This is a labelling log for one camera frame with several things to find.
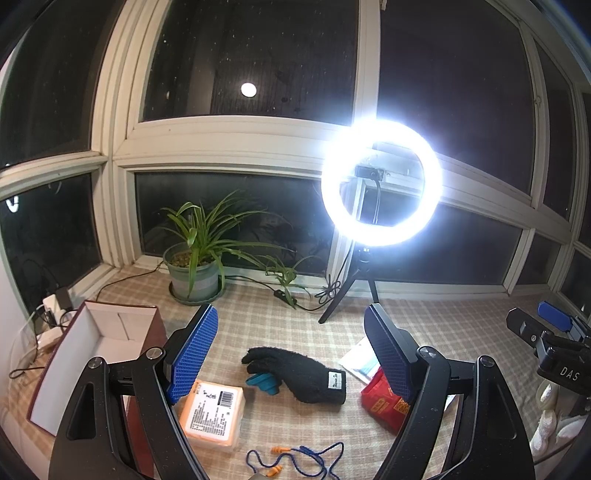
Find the ring light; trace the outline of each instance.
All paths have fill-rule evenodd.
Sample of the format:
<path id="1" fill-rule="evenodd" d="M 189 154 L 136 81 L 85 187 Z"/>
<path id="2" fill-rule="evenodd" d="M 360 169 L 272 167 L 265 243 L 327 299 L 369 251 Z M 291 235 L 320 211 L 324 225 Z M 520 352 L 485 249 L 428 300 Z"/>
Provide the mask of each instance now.
<path id="1" fill-rule="evenodd" d="M 340 196 L 355 165 L 369 157 L 376 142 L 388 142 L 411 149 L 423 166 L 424 186 L 417 210 L 392 226 L 370 225 L 356 220 Z M 332 142 L 322 171 L 322 199 L 335 227 L 342 234 L 370 247 L 393 245 L 419 233 L 431 219 L 441 196 L 441 167 L 427 141 L 413 129 L 398 122 L 372 120 L 345 128 Z"/>

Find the spider plant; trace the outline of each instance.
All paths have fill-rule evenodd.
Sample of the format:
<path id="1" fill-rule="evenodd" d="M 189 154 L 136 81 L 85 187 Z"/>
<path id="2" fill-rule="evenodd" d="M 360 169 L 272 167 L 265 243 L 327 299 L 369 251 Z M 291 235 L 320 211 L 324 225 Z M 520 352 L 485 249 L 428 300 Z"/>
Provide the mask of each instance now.
<path id="1" fill-rule="evenodd" d="M 178 210 L 168 207 L 162 208 L 167 212 L 167 217 L 174 223 L 176 229 L 161 227 L 173 234 L 187 244 L 190 253 L 189 259 L 189 294 L 195 284 L 197 267 L 215 262 L 220 275 L 222 276 L 222 288 L 225 285 L 224 267 L 222 255 L 224 253 L 243 258 L 259 268 L 264 268 L 260 260 L 243 251 L 243 247 L 268 247 L 282 248 L 264 242 L 243 242 L 222 238 L 225 233 L 251 215 L 265 213 L 264 210 L 247 210 L 245 212 L 230 213 L 230 211 L 241 201 L 236 195 L 237 190 L 226 195 L 209 212 L 201 205 L 187 202 Z"/>
<path id="2" fill-rule="evenodd" d="M 277 279 L 279 285 L 281 285 L 283 288 L 287 303 L 289 303 L 289 305 L 294 309 L 296 307 L 296 303 L 294 302 L 289 287 L 300 288 L 304 290 L 309 297 L 311 296 L 310 292 L 308 292 L 305 286 L 293 282 L 297 278 L 297 266 L 304 260 L 312 258 L 313 256 L 314 255 L 308 255 L 307 257 L 300 258 L 293 267 L 286 267 L 283 261 L 279 258 L 272 257 L 271 255 L 259 255 L 259 258 L 262 260 L 262 263 L 265 267 L 265 275 L 273 276 Z"/>

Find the paper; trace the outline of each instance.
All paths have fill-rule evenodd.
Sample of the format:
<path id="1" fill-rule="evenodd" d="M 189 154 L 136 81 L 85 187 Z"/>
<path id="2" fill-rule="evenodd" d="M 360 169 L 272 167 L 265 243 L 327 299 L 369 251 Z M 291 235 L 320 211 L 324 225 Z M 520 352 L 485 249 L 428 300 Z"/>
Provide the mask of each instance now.
<path id="1" fill-rule="evenodd" d="M 369 339 L 364 337 L 345 356 L 339 360 L 347 372 L 359 378 L 363 383 L 369 384 L 379 368 L 378 358 Z M 445 402 L 445 410 L 451 405 L 455 395 L 448 395 Z"/>

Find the power strip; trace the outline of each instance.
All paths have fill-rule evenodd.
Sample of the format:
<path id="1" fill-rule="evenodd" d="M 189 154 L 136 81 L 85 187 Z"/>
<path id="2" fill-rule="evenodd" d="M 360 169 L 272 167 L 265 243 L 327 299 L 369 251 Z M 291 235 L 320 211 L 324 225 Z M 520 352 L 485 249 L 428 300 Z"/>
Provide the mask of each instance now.
<path id="1" fill-rule="evenodd" d="M 273 292 L 273 295 L 275 297 L 277 297 L 278 299 L 283 300 L 288 305 L 290 305 L 290 303 L 287 301 L 287 297 L 285 296 L 285 292 L 283 290 L 275 290 Z M 291 299 L 293 300 L 294 305 L 297 305 L 297 300 L 294 297 L 292 297 Z"/>

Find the checkered tablecloth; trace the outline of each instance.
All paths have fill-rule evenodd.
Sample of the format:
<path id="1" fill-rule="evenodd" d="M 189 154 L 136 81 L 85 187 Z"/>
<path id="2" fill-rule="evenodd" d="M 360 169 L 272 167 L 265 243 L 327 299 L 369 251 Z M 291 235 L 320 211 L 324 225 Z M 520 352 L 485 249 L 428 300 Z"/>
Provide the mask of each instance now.
<path id="1" fill-rule="evenodd" d="M 126 268 L 113 280 L 144 273 Z M 178 304 L 168 293 L 167 274 L 153 273 L 106 288 L 100 301 L 157 305 L 168 334 L 183 327 L 196 307 Z M 448 358 L 473 361 L 487 354 L 496 359 L 514 395 L 528 435 L 539 419 L 534 395 L 541 379 L 535 374 L 536 360 L 531 349 L 505 326 L 505 316 L 514 307 L 535 314 L 541 300 L 515 297 L 474 301 L 384 300 L 382 306 L 397 326 L 412 333 L 419 345 L 432 345 Z M 267 289 L 228 285 L 213 304 L 219 312 L 219 331 L 199 373 L 199 378 L 226 385 L 245 387 L 246 407 L 239 447 L 233 453 L 199 449 L 195 453 L 212 480 L 249 478 L 245 464 L 249 449 L 257 449 L 271 463 L 273 446 L 306 445 L 322 449 L 334 442 L 345 443 L 345 454 L 335 472 L 342 480 L 372 479 L 392 445 L 394 436 L 362 409 L 359 392 L 363 384 L 347 377 L 347 401 L 341 408 L 308 405 L 296 401 L 285 387 L 269 396 L 246 387 L 245 367 L 240 359 L 248 348 L 276 346 L 313 357 L 329 367 L 364 337 L 362 319 L 368 299 L 345 298 L 333 316 L 319 325 L 318 313 L 293 310 Z M 41 357 L 39 364 L 47 358 Z M 29 400 L 40 371 L 28 372 L 13 381 L 9 390 L 9 409 L 30 437 L 49 458 L 53 439 L 25 419 Z M 183 406 L 181 400 L 177 411 Z M 453 407 L 446 413 L 440 436 L 425 478 L 437 473 L 445 458 L 453 428 Z M 301 478 L 285 463 L 282 480 Z M 314 471 L 309 462 L 303 462 Z"/>

